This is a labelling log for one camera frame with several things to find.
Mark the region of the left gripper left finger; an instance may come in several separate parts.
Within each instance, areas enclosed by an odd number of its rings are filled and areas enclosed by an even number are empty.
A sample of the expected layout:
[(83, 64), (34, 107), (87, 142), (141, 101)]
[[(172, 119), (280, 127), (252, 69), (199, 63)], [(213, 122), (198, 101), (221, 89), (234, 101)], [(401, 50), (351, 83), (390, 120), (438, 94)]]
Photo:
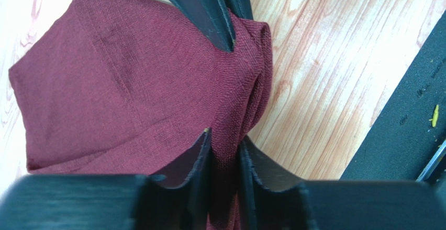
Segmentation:
[(205, 229), (211, 130), (157, 172), (34, 175), (1, 202), (1, 229)]

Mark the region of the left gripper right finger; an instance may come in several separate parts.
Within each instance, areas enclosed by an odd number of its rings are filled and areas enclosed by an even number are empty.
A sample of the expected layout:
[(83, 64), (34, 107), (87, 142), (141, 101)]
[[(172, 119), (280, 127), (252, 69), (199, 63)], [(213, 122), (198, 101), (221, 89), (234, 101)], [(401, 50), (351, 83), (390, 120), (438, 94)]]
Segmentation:
[(248, 137), (239, 163), (242, 229), (445, 229), (440, 199), (420, 182), (305, 180)]

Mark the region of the dark red cloth napkin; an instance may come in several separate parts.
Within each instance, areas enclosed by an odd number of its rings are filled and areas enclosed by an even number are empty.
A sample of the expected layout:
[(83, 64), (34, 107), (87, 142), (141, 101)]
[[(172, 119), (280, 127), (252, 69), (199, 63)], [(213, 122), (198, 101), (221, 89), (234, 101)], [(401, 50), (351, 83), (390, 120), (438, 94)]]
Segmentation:
[(236, 155), (264, 113), (267, 23), (231, 16), (217, 49), (176, 7), (72, 0), (9, 70), (32, 174), (152, 174), (212, 131), (208, 229), (239, 229)]

